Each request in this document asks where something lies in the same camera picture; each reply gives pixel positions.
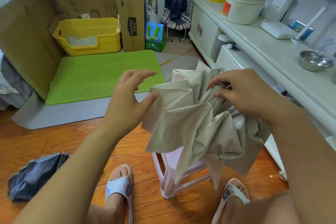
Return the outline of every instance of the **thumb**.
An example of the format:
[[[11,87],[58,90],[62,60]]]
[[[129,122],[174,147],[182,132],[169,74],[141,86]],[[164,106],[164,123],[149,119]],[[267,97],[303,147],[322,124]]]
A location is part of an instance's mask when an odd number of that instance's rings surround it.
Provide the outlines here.
[[[228,99],[230,100],[230,98],[232,97],[232,90],[228,90],[228,89],[220,89],[217,90],[214,95],[216,98],[223,98],[223,99]]]
[[[158,92],[151,92],[139,103],[139,111],[141,112],[141,115],[144,115],[148,111],[158,97]]]

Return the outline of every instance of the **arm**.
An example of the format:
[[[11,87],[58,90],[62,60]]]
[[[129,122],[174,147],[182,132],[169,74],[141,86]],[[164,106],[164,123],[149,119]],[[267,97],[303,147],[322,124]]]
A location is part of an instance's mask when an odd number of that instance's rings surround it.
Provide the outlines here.
[[[116,144],[142,120],[157,99],[138,103],[134,91],[152,71],[126,71],[114,89],[102,123],[27,204],[15,224],[82,223],[99,177]]]
[[[302,223],[336,219],[336,153],[305,113],[269,87],[253,69],[224,72],[209,82],[231,84],[215,92],[242,113],[268,123],[288,175]]]

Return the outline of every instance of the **green bag handle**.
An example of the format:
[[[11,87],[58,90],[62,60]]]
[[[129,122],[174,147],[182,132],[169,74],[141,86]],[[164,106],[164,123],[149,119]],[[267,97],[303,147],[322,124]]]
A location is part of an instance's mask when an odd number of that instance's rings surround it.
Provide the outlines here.
[[[150,26],[148,26],[147,27],[147,31],[148,31],[148,37],[149,37],[149,39],[154,39],[154,38],[156,38],[157,36],[158,36],[158,32],[159,32],[159,28],[156,28],[155,29],[155,32],[154,32],[154,36],[149,36],[149,31],[151,30],[151,27]]]

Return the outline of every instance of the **cabinet countertop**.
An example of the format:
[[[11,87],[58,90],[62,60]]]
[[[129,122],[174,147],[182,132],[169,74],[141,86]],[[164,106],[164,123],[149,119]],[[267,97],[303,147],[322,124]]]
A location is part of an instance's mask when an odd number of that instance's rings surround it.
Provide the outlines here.
[[[336,68],[307,71],[298,65],[298,59],[301,51],[312,51],[308,46],[292,39],[275,39],[260,27],[260,18],[251,25],[228,22],[221,13],[222,3],[208,0],[194,0],[194,3],[330,132],[336,134],[336,85],[331,82]]]

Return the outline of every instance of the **hand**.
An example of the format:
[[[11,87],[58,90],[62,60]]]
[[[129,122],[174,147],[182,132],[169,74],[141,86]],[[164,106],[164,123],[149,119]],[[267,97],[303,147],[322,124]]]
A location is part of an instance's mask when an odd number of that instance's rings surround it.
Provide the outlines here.
[[[286,118],[297,107],[282,97],[251,68],[220,73],[209,82],[213,88],[220,82],[230,85],[232,90],[220,89],[214,95],[229,100],[238,111],[253,116],[269,124]]]
[[[134,92],[144,79],[155,74],[155,71],[149,70],[128,70],[122,74],[101,123],[105,132],[121,139],[141,122],[159,94],[149,93],[138,103]]]

